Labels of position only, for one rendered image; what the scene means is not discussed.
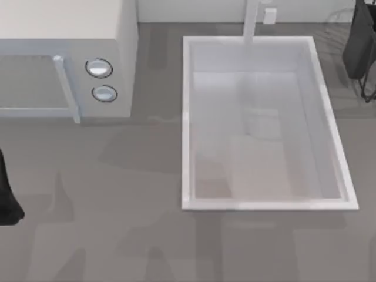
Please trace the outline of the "white sink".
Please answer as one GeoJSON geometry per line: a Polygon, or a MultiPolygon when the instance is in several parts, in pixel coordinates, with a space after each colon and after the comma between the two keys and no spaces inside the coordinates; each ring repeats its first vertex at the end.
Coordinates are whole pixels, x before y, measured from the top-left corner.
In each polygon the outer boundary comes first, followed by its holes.
{"type": "Polygon", "coordinates": [[[181,207],[358,210],[312,37],[183,38],[181,207]]]}

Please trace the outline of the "microwave oven knob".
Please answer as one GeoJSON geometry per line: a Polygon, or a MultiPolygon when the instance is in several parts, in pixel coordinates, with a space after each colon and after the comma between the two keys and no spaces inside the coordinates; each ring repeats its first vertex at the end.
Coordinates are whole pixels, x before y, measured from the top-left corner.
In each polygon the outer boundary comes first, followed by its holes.
{"type": "Polygon", "coordinates": [[[109,85],[101,85],[92,88],[92,96],[99,102],[111,103],[118,98],[118,92],[115,88],[109,85]]]}
{"type": "Polygon", "coordinates": [[[113,66],[106,59],[95,58],[85,62],[86,72],[98,79],[109,77],[113,72],[113,66]]]}

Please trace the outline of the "white wall socket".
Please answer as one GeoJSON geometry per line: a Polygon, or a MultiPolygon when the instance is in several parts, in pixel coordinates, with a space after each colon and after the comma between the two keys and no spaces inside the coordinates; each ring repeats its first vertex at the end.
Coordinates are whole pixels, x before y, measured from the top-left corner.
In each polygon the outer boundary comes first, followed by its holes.
{"type": "Polygon", "coordinates": [[[263,24],[275,24],[277,20],[277,8],[266,8],[264,10],[263,24]]]}

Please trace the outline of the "tall white tap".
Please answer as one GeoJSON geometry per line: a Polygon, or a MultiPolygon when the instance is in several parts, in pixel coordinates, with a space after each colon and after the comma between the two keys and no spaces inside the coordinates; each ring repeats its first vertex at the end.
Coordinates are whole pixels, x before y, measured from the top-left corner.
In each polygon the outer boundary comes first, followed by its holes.
{"type": "Polygon", "coordinates": [[[260,4],[263,0],[246,0],[246,10],[243,25],[243,39],[245,45],[253,42],[254,30],[257,22],[257,15],[260,4]]]}

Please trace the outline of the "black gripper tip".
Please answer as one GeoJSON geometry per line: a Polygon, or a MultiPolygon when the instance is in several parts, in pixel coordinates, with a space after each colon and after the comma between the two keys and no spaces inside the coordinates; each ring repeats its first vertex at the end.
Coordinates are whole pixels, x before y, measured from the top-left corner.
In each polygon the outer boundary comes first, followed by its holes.
{"type": "Polygon", "coordinates": [[[0,226],[14,226],[25,217],[25,212],[9,184],[4,155],[0,149],[0,226]]]}

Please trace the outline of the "pale microwave oven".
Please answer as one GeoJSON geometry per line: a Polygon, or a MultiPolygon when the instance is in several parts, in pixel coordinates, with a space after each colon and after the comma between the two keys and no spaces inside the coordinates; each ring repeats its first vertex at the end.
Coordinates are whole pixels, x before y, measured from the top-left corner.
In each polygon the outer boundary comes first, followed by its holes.
{"type": "Polygon", "coordinates": [[[52,57],[65,58],[81,120],[128,118],[136,73],[136,0],[0,0],[0,118],[73,118],[52,57]],[[90,76],[85,62],[106,59],[112,74],[90,76]],[[97,101],[94,87],[118,97],[97,101]]]}

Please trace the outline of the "black stand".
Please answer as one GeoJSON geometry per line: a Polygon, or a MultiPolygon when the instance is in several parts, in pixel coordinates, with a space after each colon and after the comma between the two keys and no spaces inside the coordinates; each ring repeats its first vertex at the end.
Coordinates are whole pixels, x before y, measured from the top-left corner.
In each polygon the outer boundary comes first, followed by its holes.
{"type": "Polygon", "coordinates": [[[356,0],[352,18],[342,60],[347,76],[359,83],[360,96],[370,103],[376,100],[376,88],[370,95],[365,92],[370,69],[376,62],[376,0],[356,0]]]}

